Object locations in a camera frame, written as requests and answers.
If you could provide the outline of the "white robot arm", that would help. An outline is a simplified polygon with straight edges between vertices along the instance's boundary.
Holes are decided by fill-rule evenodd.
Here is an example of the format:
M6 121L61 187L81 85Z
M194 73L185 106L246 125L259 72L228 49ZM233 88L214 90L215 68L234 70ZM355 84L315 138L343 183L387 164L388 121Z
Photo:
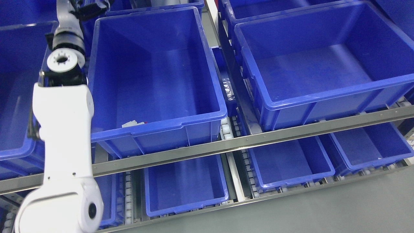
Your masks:
M84 74L82 31L58 26L53 51L34 84L32 110L45 144L42 185L23 200L16 233L94 233L104 203L92 174L91 120L94 103Z

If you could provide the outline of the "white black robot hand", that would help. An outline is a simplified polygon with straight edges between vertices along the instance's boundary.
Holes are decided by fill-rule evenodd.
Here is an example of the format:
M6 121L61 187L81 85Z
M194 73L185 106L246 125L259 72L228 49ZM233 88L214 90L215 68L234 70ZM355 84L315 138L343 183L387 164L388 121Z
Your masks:
M114 0L92 0L90 3L83 3L82 0L57 0L62 6L68 7L68 12L74 15L82 25L84 33L93 33L95 21L110 10Z

